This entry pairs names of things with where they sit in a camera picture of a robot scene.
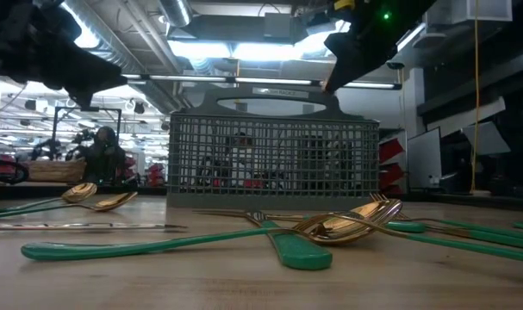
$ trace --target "gray plastic basket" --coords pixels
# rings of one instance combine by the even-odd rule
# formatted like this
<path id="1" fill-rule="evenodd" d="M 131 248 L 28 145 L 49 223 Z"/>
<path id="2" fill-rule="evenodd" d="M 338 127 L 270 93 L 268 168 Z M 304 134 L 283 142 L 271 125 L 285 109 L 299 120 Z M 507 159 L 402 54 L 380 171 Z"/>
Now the gray plastic basket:
<path id="1" fill-rule="evenodd" d="M 326 109 L 267 117 L 218 104 L 236 98 Z M 347 210 L 378 191 L 378 122 L 319 92 L 209 90 L 200 107 L 171 115 L 168 174 L 171 208 Z"/>

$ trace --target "fluorescent light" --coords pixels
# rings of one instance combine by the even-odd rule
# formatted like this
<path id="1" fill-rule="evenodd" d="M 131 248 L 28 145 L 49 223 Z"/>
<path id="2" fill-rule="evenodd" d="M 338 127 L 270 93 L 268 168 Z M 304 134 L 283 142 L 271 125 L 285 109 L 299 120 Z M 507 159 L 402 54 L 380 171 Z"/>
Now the fluorescent light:
<path id="1" fill-rule="evenodd" d="M 0 137 L 0 139 L 7 140 L 7 141 L 18 141 L 18 138 L 13 137 L 13 136 Z"/>
<path id="2" fill-rule="evenodd" d="M 52 135 L 53 132 L 50 130 L 34 130 L 34 129 L 0 129 L 0 133 L 34 133 L 37 135 Z M 79 132 L 71 131 L 57 131 L 57 135 L 74 135 Z"/>
<path id="3" fill-rule="evenodd" d="M 111 96 L 111 97 L 117 97 L 117 98 L 140 98 L 142 100 L 146 100 L 146 97 L 143 93 L 135 90 L 133 87 L 129 85 L 123 85 L 111 88 L 109 90 L 103 90 L 99 91 L 95 94 L 95 97 L 103 97 L 103 96 Z"/>
<path id="4" fill-rule="evenodd" d="M 395 88 L 393 84 L 384 83 L 364 83 L 364 82 L 351 82 L 346 84 L 346 88 L 370 88 L 377 90 L 392 90 Z"/>
<path id="5" fill-rule="evenodd" d="M 240 43 L 234 50 L 233 57 L 251 61 L 286 61 L 300 59 L 302 53 L 292 45 Z"/>
<path id="6" fill-rule="evenodd" d="M 236 83 L 310 85 L 311 81 L 309 81 L 309 80 L 283 79 L 283 78 L 237 77 L 236 78 Z"/>
<path id="7" fill-rule="evenodd" d="M 421 23 L 420 25 L 418 25 L 418 27 L 416 27 L 415 30 L 411 31 L 410 34 L 407 35 L 406 38 L 404 38 L 403 40 L 399 41 L 397 43 L 397 52 L 401 51 L 403 48 L 405 48 L 407 46 L 408 43 L 410 43 L 410 41 L 414 40 L 414 38 L 420 33 L 422 32 L 422 30 L 426 29 L 426 24 L 423 22 Z"/>
<path id="8" fill-rule="evenodd" d="M 81 120 L 82 119 L 81 116 L 79 116 L 79 115 L 77 115 L 75 113 L 68 113 L 68 116 L 70 116 L 71 118 L 74 118 L 76 120 Z"/>
<path id="9" fill-rule="evenodd" d="M 97 127 L 97 124 L 95 124 L 92 121 L 78 121 L 78 125 L 82 125 L 89 128 L 95 128 Z"/>
<path id="10" fill-rule="evenodd" d="M 350 22 L 337 21 L 335 30 L 311 34 L 307 38 L 297 42 L 296 49 L 301 53 L 307 54 L 321 52 L 326 49 L 324 41 L 327 39 L 328 35 L 338 32 L 348 32 L 350 26 Z"/>
<path id="11" fill-rule="evenodd" d="M 230 50 L 225 43 L 167 41 L 176 56 L 188 59 L 227 58 Z"/>
<path id="12" fill-rule="evenodd" d="M 196 76 L 161 76 L 153 75 L 151 79 L 165 80 L 165 81 L 180 81 L 180 82 L 214 82 L 225 83 L 227 80 L 224 77 L 196 77 Z"/>
<path id="13" fill-rule="evenodd" d="M 140 74 L 122 74 L 125 78 L 132 78 L 132 79 L 138 79 L 140 78 Z"/>
<path id="14" fill-rule="evenodd" d="M 168 150 L 167 146 L 142 146 L 146 150 Z"/>
<path id="15" fill-rule="evenodd" d="M 84 24 L 84 22 L 77 16 L 77 14 L 75 14 L 72 9 L 70 9 L 66 3 L 62 3 L 62 8 L 70 12 L 75 21 L 78 23 L 79 27 L 81 27 L 81 35 L 74 41 L 74 43 L 78 47 L 82 48 L 98 47 L 100 40 L 92 33 L 92 31 L 90 31 L 90 28 Z"/>

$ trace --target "pipe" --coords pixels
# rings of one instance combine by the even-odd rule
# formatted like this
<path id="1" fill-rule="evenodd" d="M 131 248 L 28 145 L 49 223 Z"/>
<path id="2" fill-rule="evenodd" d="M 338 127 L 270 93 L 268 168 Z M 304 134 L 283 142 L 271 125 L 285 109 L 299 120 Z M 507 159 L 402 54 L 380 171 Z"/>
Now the pipe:
<path id="1" fill-rule="evenodd" d="M 189 62 L 199 75 L 215 75 L 215 68 L 210 59 L 189 59 Z"/>
<path id="2" fill-rule="evenodd" d="M 150 38 L 150 36 L 146 33 L 146 31 L 144 31 L 144 29 L 142 28 L 142 26 L 139 24 L 139 21 L 136 20 L 136 18 L 134 18 L 134 15 L 133 13 L 131 13 L 131 10 L 129 9 L 129 7 L 125 4 L 125 1 L 123 0 L 117 0 L 119 6 L 120 6 L 120 9 L 121 11 L 126 14 L 129 18 L 129 21 L 131 22 L 131 24 L 133 25 L 133 27 L 139 32 L 140 34 L 140 37 L 142 37 L 142 39 L 147 43 L 147 45 L 152 49 L 152 51 L 154 52 L 154 54 L 156 54 L 156 57 L 158 57 L 159 61 L 162 62 L 162 64 L 164 64 L 165 68 L 169 71 L 169 72 L 174 72 L 176 71 L 176 68 L 175 66 L 173 65 L 173 63 L 160 51 L 159 47 L 152 41 L 152 39 Z"/>
<path id="3" fill-rule="evenodd" d="M 171 51 L 171 48 L 169 47 L 169 44 L 167 43 L 166 39 L 161 39 L 161 37 L 158 35 L 158 29 L 155 28 L 152 23 L 150 22 L 150 19 L 148 16 L 146 16 L 143 8 L 141 8 L 135 0 L 126 0 L 125 2 L 128 3 L 129 7 L 135 12 L 135 14 L 139 17 L 142 24 L 146 27 L 146 30 L 150 32 L 150 35 L 154 38 L 156 43 L 158 43 L 159 48 L 164 53 L 164 55 L 169 59 L 169 61 L 172 63 L 173 66 L 173 72 L 180 72 L 180 68 L 178 65 L 177 57 L 175 57 L 175 54 Z"/>
<path id="4" fill-rule="evenodd" d="M 192 8 L 186 0 L 158 0 L 165 19 L 173 27 L 182 28 L 192 21 Z"/>
<path id="5" fill-rule="evenodd" d="M 322 86 L 323 81 L 289 78 L 261 78 L 261 77 L 217 77 L 217 76 L 184 76 L 184 75 L 147 75 L 147 74 L 123 74 L 129 81 L 173 81 L 173 82 L 196 82 L 196 83 L 225 83 L 225 84 L 266 84 L 266 85 L 295 85 L 317 87 Z M 366 90 L 400 90 L 401 84 L 380 82 L 350 82 L 343 88 L 366 89 Z"/>
<path id="6" fill-rule="evenodd" d="M 147 73 L 146 68 L 128 50 L 114 34 L 112 29 L 106 25 L 87 2 L 65 0 L 65 3 L 79 16 L 81 21 L 89 26 L 90 30 L 101 39 L 101 48 L 112 52 L 110 55 L 102 55 L 102 58 L 119 65 L 123 72 L 135 74 Z M 148 101 L 151 102 L 159 112 L 165 115 L 168 115 L 171 111 L 181 109 L 181 105 L 175 100 L 174 96 L 169 94 L 165 87 L 160 86 L 156 82 L 150 81 L 146 82 L 146 84 L 131 84 L 130 86 L 145 94 Z"/>

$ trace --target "ceiling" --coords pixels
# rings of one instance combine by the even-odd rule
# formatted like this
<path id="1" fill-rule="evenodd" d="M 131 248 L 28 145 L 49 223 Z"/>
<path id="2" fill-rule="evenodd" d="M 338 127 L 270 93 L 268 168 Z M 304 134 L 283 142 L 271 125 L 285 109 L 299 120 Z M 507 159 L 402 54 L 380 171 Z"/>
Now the ceiling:
<path id="1" fill-rule="evenodd" d="M 103 40 L 97 42 L 99 46 L 95 46 L 96 44 L 87 46 L 89 50 L 92 53 L 99 54 L 117 50 L 116 58 L 123 64 L 121 67 L 125 73 L 197 74 L 194 71 L 195 67 L 184 57 L 185 55 L 176 56 L 177 51 L 171 49 L 168 44 L 166 39 L 168 27 L 165 21 L 160 18 L 162 13 L 158 6 L 158 0 L 66 0 L 65 3 L 75 11 L 78 19 L 90 30 L 89 33 L 93 37 L 103 38 Z M 134 3 L 135 8 L 138 8 L 140 12 L 133 10 L 133 5 L 130 3 Z M 263 16 L 265 13 L 277 11 L 300 16 L 325 5 L 325 3 L 326 0 L 277 0 L 272 1 L 270 5 L 259 0 L 190 1 L 196 16 L 250 17 Z M 146 17 L 145 21 L 140 19 L 141 15 Z M 452 32 L 454 31 L 453 27 L 462 27 L 462 25 L 442 26 L 439 30 Z M 467 27 L 468 29 L 464 28 L 457 32 L 465 34 L 470 30 L 470 27 Z M 458 40 L 453 38 L 455 38 L 455 35 L 449 35 L 447 44 L 441 47 L 434 46 L 433 52 L 416 50 L 412 48 L 411 43 L 396 56 L 396 59 L 404 61 L 407 68 L 424 65 L 428 59 L 435 59 L 433 57 L 434 51 L 443 51 L 443 47 L 455 46 Z M 165 50 L 161 48 L 159 51 L 155 51 L 153 49 L 153 41 L 155 43 L 155 40 L 163 41 Z M 324 36 L 318 38 L 317 44 L 321 48 L 325 48 L 322 41 L 324 41 Z M 220 75 L 323 80 L 331 72 L 335 57 L 322 50 L 316 57 L 286 61 L 229 61 L 223 58 L 207 58 L 207 60 L 214 67 L 216 73 Z M 360 80 L 382 83 L 397 82 L 397 74 L 396 71 L 390 70 L 385 65 L 368 73 Z M 205 88 L 198 87 L 190 87 L 187 91 L 184 91 L 184 88 L 195 85 L 177 85 L 172 82 L 153 84 L 149 82 L 148 87 L 132 86 L 124 86 L 96 94 L 94 103 L 102 108 L 121 109 L 122 123 L 124 124 L 121 127 L 122 138 L 133 141 L 133 143 L 126 144 L 128 149 L 139 150 L 146 150 L 148 147 L 164 150 L 164 146 L 161 146 L 160 143 L 161 141 L 166 143 L 167 135 L 161 131 L 160 125 L 165 119 L 165 115 L 172 110 L 186 107 L 189 103 L 199 104 L 199 102 L 194 102 L 193 98 L 200 97 L 195 96 L 197 92 L 205 91 Z M 2 152 L 18 151 L 18 146 L 20 149 L 22 147 L 28 149 L 29 143 L 36 143 L 38 140 L 50 137 L 50 131 L 53 128 L 54 107 L 73 106 L 65 92 L 48 90 L 40 84 L 31 83 L 24 90 L 22 90 L 21 85 L 14 83 L 3 83 L 2 87 L 2 112 L 0 113 L 0 141 L 3 141 L 0 144 L 0 151 Z M 153 96 L 150 91 L 152 87 L 157 91 L 156 96 Z M 21 90 L 21 96 L 15 99 L 14 94 Z M 41 108 L 37 108 L 37 110 L 26 109 L 25 102 L 28 100 L 39 102 L 37 104 Z M 133 105 L 137 102 L 145 103 L 145 112 L 142 115 L 137 115 L 133 110 Z M 26 125 L 27 123 L 22 125 L 21 121 L 26 117 L 31 121 L 30 125 Z M 115 127 L 112 117 L 114 117 L 113 114 L 108 115 L 105 112 L 85 113 L 74 110 L 72 116 L 68 116 L 65 121 L 58 125 L 58 130 L 63 132 L 62 134 L 65 135 L 63 138 L 66 141 L 75 132 L 83 129 L 83 124 L 79 125 L 80 120 L 81 122 L 96 121 L 93 124 L 95 127 Z M 160 157 L 164 154 L 163 152 L 159 155 L 152 154 L 152 157 L 156 156 Z"/>

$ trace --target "table surface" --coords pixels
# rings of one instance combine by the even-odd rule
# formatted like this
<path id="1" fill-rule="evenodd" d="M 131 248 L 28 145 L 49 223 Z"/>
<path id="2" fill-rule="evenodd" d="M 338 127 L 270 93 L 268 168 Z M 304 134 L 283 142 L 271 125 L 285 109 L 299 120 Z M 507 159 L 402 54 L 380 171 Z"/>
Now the table surface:
<path id="1" fill-rule="evenodd" d="M 523 220 L 519 212 L 435 203 L 405 203 L 403 213 L 504 227 Z M 523 263 L 381 233 L 330 248 L 333 266 L 322 271 L 283 267 L 266 236 L 73 262 L 34 262 L 19 251 L 38 241 L 127 243 L 252 228 L 186 209 L 170 209 L 170 218 L 188 232 L 0 232 L 0 309 L 523 309 Z M 3 222 L 164 219 L 165 198 L 142 196 L 111 213 L 70 208 Z"/>

